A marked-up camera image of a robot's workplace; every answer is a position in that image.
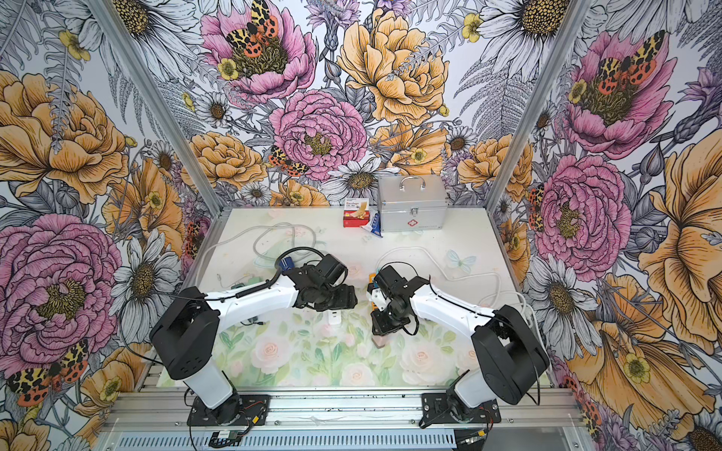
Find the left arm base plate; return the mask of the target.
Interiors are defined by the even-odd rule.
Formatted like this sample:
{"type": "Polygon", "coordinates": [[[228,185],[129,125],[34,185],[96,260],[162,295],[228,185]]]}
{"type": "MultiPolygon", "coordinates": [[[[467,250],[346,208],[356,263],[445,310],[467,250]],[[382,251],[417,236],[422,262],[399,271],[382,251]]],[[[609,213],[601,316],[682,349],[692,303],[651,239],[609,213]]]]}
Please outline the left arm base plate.
{"type": "Polygon", "coordinates": [[[271,397],[259,394],[235,394],[219,407],[208,408],[195,397],[186,424],[191,427],[246,427],[264,425],[271,397]]]}

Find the white power strip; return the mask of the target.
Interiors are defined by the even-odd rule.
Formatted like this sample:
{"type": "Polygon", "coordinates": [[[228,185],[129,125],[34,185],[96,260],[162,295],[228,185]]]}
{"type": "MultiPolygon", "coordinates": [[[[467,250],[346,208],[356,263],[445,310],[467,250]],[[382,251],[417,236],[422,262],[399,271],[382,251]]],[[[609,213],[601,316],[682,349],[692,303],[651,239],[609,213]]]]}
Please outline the white power strip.
{"type": "Polygon", "coordinates": [[[339,311],[331,311],[327,315],[328,323],[332,326],[338,326],[342,323],[342,315],[339,311]]]}

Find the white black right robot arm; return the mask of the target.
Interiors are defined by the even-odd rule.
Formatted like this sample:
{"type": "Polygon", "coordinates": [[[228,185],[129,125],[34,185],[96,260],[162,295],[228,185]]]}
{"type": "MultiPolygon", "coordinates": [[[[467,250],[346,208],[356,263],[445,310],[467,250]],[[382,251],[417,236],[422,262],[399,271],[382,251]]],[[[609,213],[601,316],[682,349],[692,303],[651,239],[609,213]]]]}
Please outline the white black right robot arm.
{"type": "Polygon", "coordinates": [[[545,347],[512,306],[474,306],[438,289],[429,278],[407,279],[385,265],[367,287],[372,334],[388,336],[422,319],[470,341],[477,364],[447,389],[449,407],[459,415],[485,402],[516,405],[550,365],[545,347]]]}

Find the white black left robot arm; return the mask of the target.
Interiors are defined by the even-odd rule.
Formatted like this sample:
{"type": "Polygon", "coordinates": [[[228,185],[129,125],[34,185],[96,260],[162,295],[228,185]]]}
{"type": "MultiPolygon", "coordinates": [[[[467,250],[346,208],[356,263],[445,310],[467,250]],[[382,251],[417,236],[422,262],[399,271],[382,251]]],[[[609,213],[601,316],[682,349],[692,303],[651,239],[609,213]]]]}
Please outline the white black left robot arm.
{"type": "Polygon", "coordinates": [[[150,342],[174,381],[196,395],[187,424],[227,426],[243,417],[242,397],[212,357],[216,337],[231,326],[280,309],[351,310],[355,289],[336,257],[298,246],[281,254],[273,277],[230,291],[185,289],[150,331],[150,342]]]}

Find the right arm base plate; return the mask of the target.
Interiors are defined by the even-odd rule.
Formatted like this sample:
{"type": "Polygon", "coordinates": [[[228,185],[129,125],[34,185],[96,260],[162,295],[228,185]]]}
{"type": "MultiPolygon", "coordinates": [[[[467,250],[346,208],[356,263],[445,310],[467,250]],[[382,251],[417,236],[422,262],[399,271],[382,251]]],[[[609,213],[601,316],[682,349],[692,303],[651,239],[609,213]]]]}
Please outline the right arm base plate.
{"type": "Polygon", "coordinates": [[[421,413],[420,428],[447,424],[492,426],[501,422],[496,400],[470,408],[451,395],[440,392],[427,392],[421,395],[421,413]]]}

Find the blue device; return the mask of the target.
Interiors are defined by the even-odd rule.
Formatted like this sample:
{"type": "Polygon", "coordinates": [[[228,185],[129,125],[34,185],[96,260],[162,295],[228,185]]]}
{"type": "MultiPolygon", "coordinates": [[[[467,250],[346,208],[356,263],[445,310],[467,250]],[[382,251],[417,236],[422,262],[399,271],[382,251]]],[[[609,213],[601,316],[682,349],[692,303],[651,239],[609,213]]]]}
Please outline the blue device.
{"type": "Polygon", "coordinates": [[[293,262],[293,258],[290,256],[282,257],[282,259],[280,259],[278,261],[278,268],[279,268],[280,272],[287,272],[289,270],[294,269],[295,264],[293,262]]]}

